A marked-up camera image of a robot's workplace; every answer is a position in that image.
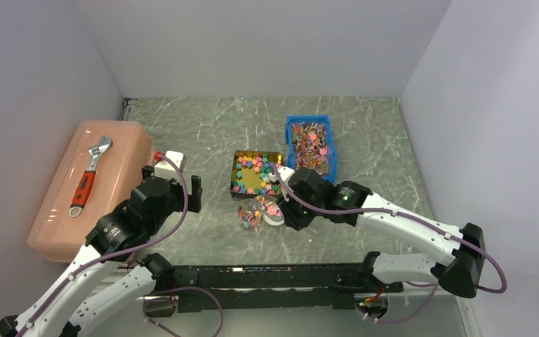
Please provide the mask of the small clear glass jar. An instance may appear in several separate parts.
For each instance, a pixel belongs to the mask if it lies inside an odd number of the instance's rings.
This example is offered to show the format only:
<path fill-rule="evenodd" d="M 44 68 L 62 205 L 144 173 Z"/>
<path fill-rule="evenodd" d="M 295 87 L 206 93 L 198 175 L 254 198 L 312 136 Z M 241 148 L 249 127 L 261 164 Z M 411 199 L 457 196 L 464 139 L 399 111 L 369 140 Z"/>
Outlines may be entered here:
<path fill-rule="evenodd" d="M 245 230 L 257 230 L 262 222 L 262 215 L 253 204 L 241 204 L 237 207 L 238 224 Z"/>

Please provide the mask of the tin of star candies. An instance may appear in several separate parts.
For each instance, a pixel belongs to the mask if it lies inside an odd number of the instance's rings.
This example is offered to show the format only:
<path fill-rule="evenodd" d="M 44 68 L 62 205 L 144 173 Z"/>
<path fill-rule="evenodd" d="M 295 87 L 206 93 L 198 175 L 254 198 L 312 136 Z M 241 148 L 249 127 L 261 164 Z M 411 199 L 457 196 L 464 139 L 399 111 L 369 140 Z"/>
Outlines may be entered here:
<path fill-rule="evenodd" d="M 230 195 L 235 200 L 254 199 L 260 194 L 280 194 L 281 186 L 269 178 L 271 164 L 280 167 L 280 152 L 237 150 L 232 160 Z"/>

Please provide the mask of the blue bin of lollipops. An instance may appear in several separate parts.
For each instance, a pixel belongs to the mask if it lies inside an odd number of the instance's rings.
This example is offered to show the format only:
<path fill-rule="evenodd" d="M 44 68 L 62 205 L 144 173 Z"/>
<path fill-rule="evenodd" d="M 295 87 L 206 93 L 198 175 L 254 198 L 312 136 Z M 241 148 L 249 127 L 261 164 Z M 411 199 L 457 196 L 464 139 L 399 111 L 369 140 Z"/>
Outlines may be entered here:
<path fill-rule="evenodd" d="M 312 169 L 335 182 L 338 160 L 328 115 L 287 116 L 285 137 L 288 167 Z"/>

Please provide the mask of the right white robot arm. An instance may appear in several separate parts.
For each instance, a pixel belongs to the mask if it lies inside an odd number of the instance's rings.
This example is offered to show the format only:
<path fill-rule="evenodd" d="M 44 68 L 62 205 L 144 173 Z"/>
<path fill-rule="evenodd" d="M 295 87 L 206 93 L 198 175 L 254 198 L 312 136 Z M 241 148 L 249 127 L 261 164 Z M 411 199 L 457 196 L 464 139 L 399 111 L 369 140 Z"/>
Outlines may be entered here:
<path fill-rule="evenodd" d="M 397 282 L 437 284 L 461 298 L 474 298 L 485 261 L 483 230 L 473 223 L 447 225 L 406 210 L 371 189 L 344 181 L 337 185 L 317 172 L 280 166 L 278 199 L 286 226 L 300 231 L 318 217 L 335 224 L 381 231 L 418 250 L 410 254 L 369 252 L 359 271 L 367 291 Z"/>

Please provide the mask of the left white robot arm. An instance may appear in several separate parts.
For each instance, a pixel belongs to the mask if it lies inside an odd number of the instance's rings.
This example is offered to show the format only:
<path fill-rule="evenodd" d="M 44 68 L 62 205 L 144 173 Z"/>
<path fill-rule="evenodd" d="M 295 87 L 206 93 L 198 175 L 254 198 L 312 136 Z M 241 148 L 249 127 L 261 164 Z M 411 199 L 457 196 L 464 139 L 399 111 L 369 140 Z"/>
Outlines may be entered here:
<path fill-rule="evenodd" d="M 162 173 L 144 167 L 144 177 L 130 197 L 101 217 L 63 274 L 30 308 L 0 320 L 0 336 L 87 336 L 102 321 L 140 296 L 168 293 L 173 266 L 149 254 L 134 271 L 93 295 L 92 290 L 130 255 L 153 245 L 151 237 L 174 212 L 180 222 L 201 211 L 199 176 L 185 188 L 181 170 Z"/>

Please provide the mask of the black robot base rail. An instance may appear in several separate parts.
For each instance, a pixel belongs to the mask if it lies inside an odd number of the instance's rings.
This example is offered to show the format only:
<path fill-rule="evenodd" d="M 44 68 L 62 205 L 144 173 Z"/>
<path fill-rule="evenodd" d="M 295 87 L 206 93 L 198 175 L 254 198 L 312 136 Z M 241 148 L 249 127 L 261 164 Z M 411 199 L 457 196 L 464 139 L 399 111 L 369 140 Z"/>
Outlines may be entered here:
<path fill-rule="evenodd" d="M 353 310 L 366 297 L 401 293 L 401 282 L 384 285 L 360 263 L 286 265 L 176 265 L 153 295 L 177 300 L 179 313 L 216 308 L 327 307 Z"/>

